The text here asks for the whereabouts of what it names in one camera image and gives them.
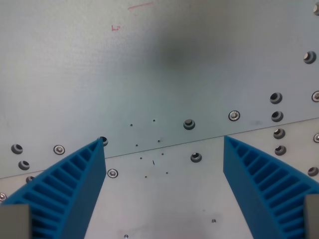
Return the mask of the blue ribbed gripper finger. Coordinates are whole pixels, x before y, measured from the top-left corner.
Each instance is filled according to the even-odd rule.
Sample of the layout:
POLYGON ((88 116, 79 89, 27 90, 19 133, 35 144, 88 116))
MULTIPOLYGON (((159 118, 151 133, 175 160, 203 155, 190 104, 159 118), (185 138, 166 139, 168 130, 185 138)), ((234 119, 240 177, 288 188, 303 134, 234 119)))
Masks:
POLYGON ((33 239, 83 239, 106 174, 98 139, 35 176, 0 207, 29 207, 33 239))
POLYGON ((304 200, 319 184, 285 162, 224 137, 223 172, 255 239, 304 239, 304 200))

